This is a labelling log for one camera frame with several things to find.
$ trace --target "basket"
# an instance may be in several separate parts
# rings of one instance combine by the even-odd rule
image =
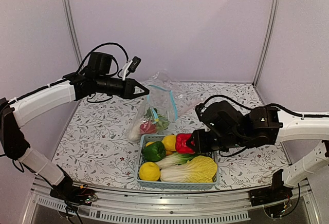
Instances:
[[[174,183],[174,182],[161,182],[161,181],[147,181],[141,180],[139,178],[139,168],[145,163],[145,160],[142,155],[142,150],[145,148],[145,145],[151,141],[162,141],[165,135],[148,135],[145,134],[141,137],[138,157],[135,166],[135,179],[142,187],[150,187],[150,188],[161,188],[161,189],[177,189],[177,190],[208,190],[211,189],[214,185],[216,185],[219,181],[218,169],[214,177],[212,178],[212,183]],[[211,157],[216,163],[218,162],[217,153],[209,152],[205,153],[206,156]]]

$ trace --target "bell pepper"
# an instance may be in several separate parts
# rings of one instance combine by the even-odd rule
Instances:
[[[150,144],[142,152],[144,159],[151,162],[160,161],[166,156],[166,149],[161,141]]]
[[[157,129],[156,125],[152,124],[151,122],[143,123],[139,127],[140,134],[154,134],[157,132],[158,132],[158,129]]]
[[[191,136],[192,136],[191,133],[177,134],[175,148],[178,153],[180,153],[180,154],[194,154],[195,153],[195,151],[193,149],[191,149],[190,147],[188,147],[186,145],[186,141],[189,140],[191,138]]]

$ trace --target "yellow lemon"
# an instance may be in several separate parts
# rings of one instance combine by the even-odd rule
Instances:
[[[148,142],[148,143],[145,145],[145,147],[151,145],[152,143],[155,143],[155,142]]]
[[[141,180],[157,181],[160,178],[160,168],[154,162],[146,162],[139,169]]]
[[[176,135],[167,135],[163,138],[162,143],[166,148],[166,151],[176,151],[175,144],[176,144]]]

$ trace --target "floral pattern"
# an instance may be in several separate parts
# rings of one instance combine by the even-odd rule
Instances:
[[[261,105],[252,85],[223,83],[184,83],[188,98],[227,95],[248,107]],[[106,99],[97,95],[97,100]],[[132,190],[142,188],[134,180],[139,143],[126,138],[127,129],[143,98],[123,100],[114,97],[105,103],[81,101],[60,142],[53,162],[61,166],[74,181]],[[234,106],[243,114],[246,110]],[[164,131],[164,134],[190,133],[204,127],[193,110]],[[235,190],[269,184],[271,175],[287,164],[280,144],[253,148],[234,157],[218,157],[220,182],[212,190]]]

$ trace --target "basket of vegetables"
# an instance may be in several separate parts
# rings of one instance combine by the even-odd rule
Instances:
[[[141,137],[135,179],[143,187],[208,190],[219,181],[217,154],[195,154],[178,135],[176,140],[175,135],[145,134]]]

